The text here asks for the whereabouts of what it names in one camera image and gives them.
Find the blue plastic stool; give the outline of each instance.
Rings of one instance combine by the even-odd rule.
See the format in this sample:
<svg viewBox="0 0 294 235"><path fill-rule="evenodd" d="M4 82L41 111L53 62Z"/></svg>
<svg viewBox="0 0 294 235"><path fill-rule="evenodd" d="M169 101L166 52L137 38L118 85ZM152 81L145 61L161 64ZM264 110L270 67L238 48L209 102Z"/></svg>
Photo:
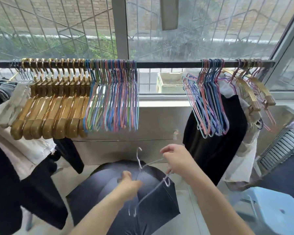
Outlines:
<svg viewBox="0 0 294 235"><path fill-rule="evenodd" d="M261 187L235 192L229 202L256 235L294 235L294 198Z"/></svg>

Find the forearm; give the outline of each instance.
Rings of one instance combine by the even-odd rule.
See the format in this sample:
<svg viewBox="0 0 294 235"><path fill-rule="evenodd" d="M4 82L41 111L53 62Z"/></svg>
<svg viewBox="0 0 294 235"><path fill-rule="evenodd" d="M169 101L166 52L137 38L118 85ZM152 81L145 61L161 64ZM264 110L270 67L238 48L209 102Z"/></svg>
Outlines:
<svg viewBox="0 0 294 235"><path fill-rule="evenodd" d="M254 234L212 181L200 170L186 176L211 235Z"/></svg>
<svg viewBox="0 0 294 235"><path fill-rule="evenodd" d="M122 207L123 201L111 192L90 210L70 235L106 235Z"/></svg>

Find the open umbrella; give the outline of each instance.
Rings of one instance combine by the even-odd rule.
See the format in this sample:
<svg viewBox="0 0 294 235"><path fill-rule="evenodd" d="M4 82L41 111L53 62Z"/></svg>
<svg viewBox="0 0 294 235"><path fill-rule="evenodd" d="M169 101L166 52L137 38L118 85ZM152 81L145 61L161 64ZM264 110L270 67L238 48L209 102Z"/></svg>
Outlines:
<svg viewBox="0 0 294 235"><path fill-rule="evenodd" d="M175 186L170 179L169 187L162 183L138 205L145 195L156 188L165 174L148 165L140 171L137 162L121 160L99 166L66 197L74 225L118 185L118 178L125 170L131 172L133 180L137 178L144 185L133 200L125 202L107 234L149 235L180 213Z"/></svg>

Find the brick wall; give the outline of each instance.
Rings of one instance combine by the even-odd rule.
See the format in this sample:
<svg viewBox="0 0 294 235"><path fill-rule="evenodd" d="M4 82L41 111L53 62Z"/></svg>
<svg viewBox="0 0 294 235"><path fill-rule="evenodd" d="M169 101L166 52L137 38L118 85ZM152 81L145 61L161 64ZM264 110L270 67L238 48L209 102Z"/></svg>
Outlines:
<svg viewBox="0 0 294 235"><path fill-rule="evenodd" d="M91 6L90 0L47 0L49 7L47 5L46 0L16 0L17 4L21 9L23 9L22 14L18 8L11 7L17 6L14 0L1 0L3 3L4 9L0 4L0 25L5 25L12 29L11 24L5 14L8 14L11 23L15 27L25 27L27 28L40 28L37 17L35 16L35 12L39 16L43 16L44 18L39 18L40 24L44 28L55 28L55 23L57 23L57 28L65 28L67 25L74 26L74 28L82 30L82 24L78 24L81 22L81 18L88 19L83 22L84 28L87 29L95 29L95 22L93 16L93 12L96 16L97 28L98 30L108 30L109 22L108 22L108 14L107 12L101 13L102 11L107 10L106 0L92 0L93 9ZM223 8L220 12L223 0L211 0L208 13L209 18L212 21L216 21L218 16L220 15L220 19L225 19L218 22L216 27L215 24L211 24L209 29L214 30L216 27L217 31L226 31L229 28L230 32L238 32L246 31L250 32L253 25L254 32L262 32L272 33L277 28L277 21L280 21L283 12L285 11L289 0L279 0L278 5L275 8L275 11L271 15L272 10L274 9L275 3L278 0L265 0L264 4L263 0L252 0L250 11L246 19L243 23L244 14L233 17L232 21L230 21L229 17L232 15L236 0L225 0L223 4ZM247 10L251 0L238 0L236 10L234 15L239 14ZM194 19L193 13L196 14L200 11L200 9L206 9L208 6L208 2L205 0L180 0L180 21L188 23L190 19ZM112 8L111 0L108 0L108 8ZM160 28L159 25L159 0L138 0L138 17L139 17L139 31L143 33L148 33L151 30L157 30ZM256 20L257 11L261 9L261 15ZM286 14L283 16L281 20L281 24L287 25L290 21L291 17L294 14L294 0L288 7ZM271 15L271 18L274 21L268 22L268 17ZM110 16L110 25L111 29L114 29L114 20L113 20L113 12L109 11ZM137 29L137 6L136 0L127 0L127 17L128 17L128 30L135 31ZM278 27L277 31L282 32L285 27Z"/></svg>

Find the black metal rod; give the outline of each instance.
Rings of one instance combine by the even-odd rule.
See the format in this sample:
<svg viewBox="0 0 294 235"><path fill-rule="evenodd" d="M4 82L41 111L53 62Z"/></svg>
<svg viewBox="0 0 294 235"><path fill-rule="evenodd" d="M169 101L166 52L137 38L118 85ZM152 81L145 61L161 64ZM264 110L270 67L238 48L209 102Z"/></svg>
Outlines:
<svg viewBox="0 0 294 235"><path fill-rule="evenodd" d="M275 64L275 61L273 60L264 60L262 62L262 66L265 68L271 68L273 67ZM20 61L10 61L10 60L0 60L0 68L15 68L16 66L21 66L21 62ZM55 61L51 61L50 63L51 68L56 68L56 64ZM67 68L67 60L65 59L65 61L63 62L63 66L61 64L61 60L59 59L58 63L58 68ZM39 68L49 68L49 63L48 63L48 59L45 60L45 62L43 63L41 61L41 59L37 62L37 66ZM138 61L137 62L137 68L201 68L203 66L203 62L201 61L191 61L191 62L186 62L186 61L173 61L173 62L141 62ZM225 68L236 68L239 66L238 61L235 60L228 60L225 61L224 63L224 67ZM24 61L24 67L25 68L29 68L29 62L28 61ZM36 60L31 62L31 67L32 68L36 68ZM80 62L80 64L78 65L78 61L76 60L74 62L74 67L76 69L78 69L78 67L83 67L83 63ZM69 68L73 68L72 65L72 59L69 61Z"/></svg>

